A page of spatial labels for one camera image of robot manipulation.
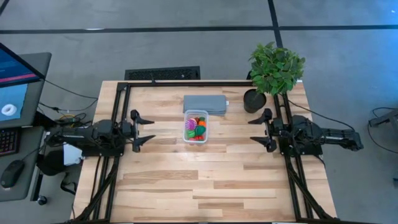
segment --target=computer mouse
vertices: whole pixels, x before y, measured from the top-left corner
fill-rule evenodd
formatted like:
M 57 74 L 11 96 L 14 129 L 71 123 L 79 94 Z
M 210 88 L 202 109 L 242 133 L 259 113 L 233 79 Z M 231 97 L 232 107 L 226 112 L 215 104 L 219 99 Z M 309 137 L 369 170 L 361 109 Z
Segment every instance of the computer mouse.
M 1 175 L 0 184 L 4 188 L 13 187 L 22 171 L 24 170 L 25 162 L 22 160 L 12 161 Z

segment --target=clear plastic container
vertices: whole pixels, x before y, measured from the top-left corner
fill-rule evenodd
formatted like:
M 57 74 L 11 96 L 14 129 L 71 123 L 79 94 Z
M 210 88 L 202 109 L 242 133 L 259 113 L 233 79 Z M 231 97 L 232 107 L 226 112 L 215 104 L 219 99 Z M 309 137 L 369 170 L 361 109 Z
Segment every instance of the clear plastic container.
M 206 118 L 206 131 L 203 133 L 204 141 L 191 141 L 189 140 L 187 136 L 187 130 L 185 129 L 185 122 L 187 122 L 191 118 L 200 118 L 200 117 L 205 117 Z M 208 136 L 209 136 L 209 114 L 207 111 L 204 110 L 186 110 L 185 116 L 184 116 L 184 124 L 183 124 L 183 139 L 185 142 L 190 143 L 190 144 L 204 144 L 207 142 Z

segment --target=monitor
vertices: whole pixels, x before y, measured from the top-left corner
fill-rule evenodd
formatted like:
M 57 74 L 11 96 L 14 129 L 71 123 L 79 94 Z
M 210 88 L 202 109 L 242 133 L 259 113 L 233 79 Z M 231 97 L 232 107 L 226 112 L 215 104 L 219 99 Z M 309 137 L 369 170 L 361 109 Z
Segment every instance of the monitor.
M 0 88 L 44 80 L 44 75 L 0 43 Z

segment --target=potted plant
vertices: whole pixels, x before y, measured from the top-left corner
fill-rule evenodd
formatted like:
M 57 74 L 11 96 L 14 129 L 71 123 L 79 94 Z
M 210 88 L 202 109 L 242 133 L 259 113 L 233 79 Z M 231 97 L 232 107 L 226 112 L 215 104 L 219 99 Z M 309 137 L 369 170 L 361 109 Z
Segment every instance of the potted plant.
M 251 54 L 250 77 L 257 89 L 245 92 L 244 109 L 255 113 L 267 101 L 264 93 L 272 96 L 292 90 L 297 79 L 303 76 L 305 58 L 281 47 L 273 47 L 274 42 L 263 46 L 259 44 Z

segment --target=black desk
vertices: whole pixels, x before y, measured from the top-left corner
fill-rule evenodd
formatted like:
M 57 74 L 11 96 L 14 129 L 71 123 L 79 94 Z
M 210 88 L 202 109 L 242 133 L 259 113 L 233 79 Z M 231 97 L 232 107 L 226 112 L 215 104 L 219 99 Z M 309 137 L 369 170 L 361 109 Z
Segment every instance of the black desk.
M 43 127 L 23 128 L 19 152 L 0 158 L 0 172 L 2 173 L 12 161 L 22 159 L 28 153 L 32 152 L 32 150 L 37 149 L 42 142 L 43 132 Z M 24 160 L 24 170 L 15 186 L 10 189 L 0 187 L 0 202 L 26 198 L 35 169 L 37 154 L 37 152 L 32 153 L 30 156 L 26 157 Z
M 50 53 L 25 54 L 20 56 L 43 75 L 47 75 L 47 70 L 49 69 L 51 59 Z M 24 106 L 21 111 L 21 118 L 0 122 L 0 129 L 35 126 L 22 128 L 19 152 L 17 154 L 0 157 L 0 175 L 12 161 L 16 159 L 22 159 L 26 154 L 30 153 L 34 149 L 37 149 L 42 142 L 44 133 L 44 128 L 39 125 L 41 123 L 48 124 L 49 122 L 53 122 L 44 114 L 41 114 L 37 111 L 37 106 L 39 104 L 43 86 L 43 80 L 28 84 Z M 38 153 L 39 152 L 35 152 L 26 157 L 24 160 L 24 170 L 22 171 L 22 174 L 15 186 L 13 186 L 11 189 L 3 189 L 0 187 L 0 202 L 21 200 L 26 198 L 32 180 L 33 171 L 35 169 Z M 37 180 L 35 180 L 34 191 L 37 191 L 36 184 L 38 184 L 40 188 L 41 182 L 38 183 Z

